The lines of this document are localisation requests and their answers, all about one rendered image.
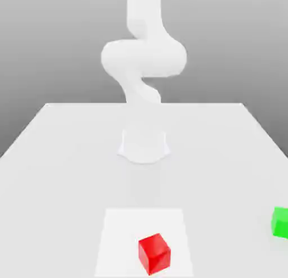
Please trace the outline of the small green cube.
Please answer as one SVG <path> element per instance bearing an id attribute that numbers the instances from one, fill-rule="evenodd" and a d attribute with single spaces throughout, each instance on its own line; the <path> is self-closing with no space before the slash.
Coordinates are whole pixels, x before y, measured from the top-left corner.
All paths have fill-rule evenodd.
<path id="1" fill-rule="evenodd" d="M 271 229 L 274 236 L 288 239 L 288 208 L 274 208 Z"/>

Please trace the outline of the small red cube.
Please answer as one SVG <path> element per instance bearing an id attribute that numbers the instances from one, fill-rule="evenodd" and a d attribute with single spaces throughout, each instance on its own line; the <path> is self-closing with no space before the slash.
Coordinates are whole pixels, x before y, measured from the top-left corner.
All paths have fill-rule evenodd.
<path id="1" fill-rule="evenodd" d="M 162 235 L 156 233 L 138 241 L 138 258 L 150 276 L 170 267 L 171 248 Z"/>

